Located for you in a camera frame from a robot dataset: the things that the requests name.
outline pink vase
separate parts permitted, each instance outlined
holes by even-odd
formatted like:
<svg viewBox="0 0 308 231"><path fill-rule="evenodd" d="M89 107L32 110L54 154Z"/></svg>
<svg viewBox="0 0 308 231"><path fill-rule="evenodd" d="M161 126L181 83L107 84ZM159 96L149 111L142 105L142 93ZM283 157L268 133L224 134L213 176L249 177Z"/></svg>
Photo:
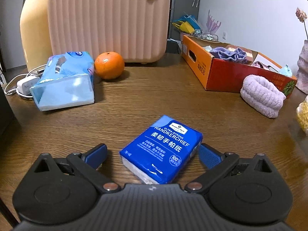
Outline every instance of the pink vase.
<svg viewBox="0 0 308 231"><path fill-rule="evenodd" d="M308 40L305 40L303 49L297 62L298 71L296 87L308 95Z"/></svg>

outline pack of tissues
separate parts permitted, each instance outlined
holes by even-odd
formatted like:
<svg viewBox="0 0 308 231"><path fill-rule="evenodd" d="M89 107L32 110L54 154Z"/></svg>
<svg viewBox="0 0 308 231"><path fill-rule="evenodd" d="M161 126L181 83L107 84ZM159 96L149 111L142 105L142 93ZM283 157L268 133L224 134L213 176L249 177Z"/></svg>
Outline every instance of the pack of tissues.
<svg viewBox="0 0 308 231"><path fill-rule="evenodd" d="M120 151L122 162L146 184L172 182L195 154L202 134L163 116Z"/></svg>
<svg viewBox="0 0 308 231"><path fill-rule="evenodd" d="M51 56L41 79L30 88L41 111L94 103L94 61L88 52Z"/></svg>

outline orange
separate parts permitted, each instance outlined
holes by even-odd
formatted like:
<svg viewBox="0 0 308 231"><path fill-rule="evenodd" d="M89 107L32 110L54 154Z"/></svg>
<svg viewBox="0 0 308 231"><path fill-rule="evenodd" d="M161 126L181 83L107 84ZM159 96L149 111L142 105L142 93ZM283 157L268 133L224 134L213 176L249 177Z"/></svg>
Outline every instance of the orange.
<svg viewBox="0 0 308 231"><path fill-rule="evenodd" d="M94 62L95 72L104 80L115 79L123 71L125 62L122 56L116 52L100 54Z"/></svg>

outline metal screw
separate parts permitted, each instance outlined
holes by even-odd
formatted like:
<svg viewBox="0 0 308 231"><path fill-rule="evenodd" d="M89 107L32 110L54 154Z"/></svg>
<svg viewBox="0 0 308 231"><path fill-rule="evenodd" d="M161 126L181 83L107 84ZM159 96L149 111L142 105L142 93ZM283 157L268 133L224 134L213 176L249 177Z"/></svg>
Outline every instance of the metal screw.
<svg viewBox="0 0 308 231"><path fill-rule="evenodd" d="M190 182L187 184L187 187L190 190L199 190L202 188L202 184L200 182Z"/></svg>
<svg viewBox="0 0 308 231"><path fill-rule="evenodd" d="M108 183L105 183L103 185L103 188L107 191L113 191L113 190L116 190L117 188L119 187L119 185L117 183L114 183L114 182L108 182Z"/></svg>

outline wooden table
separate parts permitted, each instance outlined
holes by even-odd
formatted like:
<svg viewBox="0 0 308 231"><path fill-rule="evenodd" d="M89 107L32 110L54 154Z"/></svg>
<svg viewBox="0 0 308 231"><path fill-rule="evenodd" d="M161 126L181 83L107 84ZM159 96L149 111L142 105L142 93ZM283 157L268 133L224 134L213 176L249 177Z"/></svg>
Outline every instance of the wooden table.
<svg viewBox="0 0 308 231"><path fill-rule="evenodd" d="M42 152L65 157L104 142L112 155L100 171L121 186L140 181L121 162L119 151L166 114L203 133L203 141L241 157L266 153L292 190L287 224L308 229L308 138L295 109L305 94L295 89L277 119L261 115L240 94L205 91L179 55L166 54L156 64L130 65L115 82L95 81L95 104L40 112L32 101L8 97L16 119L0 143L0 196L11 211L12 194ZM184 186L201 175L195 156L175 182ZM0 217L0 230L10 226Z"/></svg>

